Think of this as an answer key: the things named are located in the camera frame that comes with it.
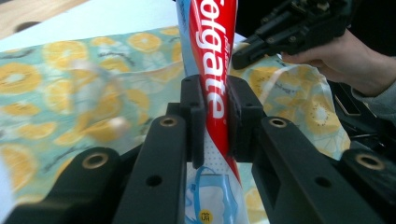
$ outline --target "patterned fabric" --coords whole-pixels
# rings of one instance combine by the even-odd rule
[[[36,202],[81,151],[140,145],[185,76],[177,27],[48,43],[0,53],[0,160],[17,203]],[[296,123],[338,159],[349,147],[324,76],[269,57],[231,71],[269,116]],[[250,173],[239,164],[251,223],[268,222]]]

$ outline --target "sleeve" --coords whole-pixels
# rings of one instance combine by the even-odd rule
[[[366,103],[376,116],[391,121],[396,127],[396,82],[376,97],[365,97],[356,90],[352,90],[352,95]]]

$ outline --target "colgate toothpaste tube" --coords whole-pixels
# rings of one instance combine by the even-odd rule
[[[236,0],[177,0],[186,74],[200,74],[207,107],[205,163],[188,169],[186,223],[248,223],[228,146],[226,78],[236,7]]]

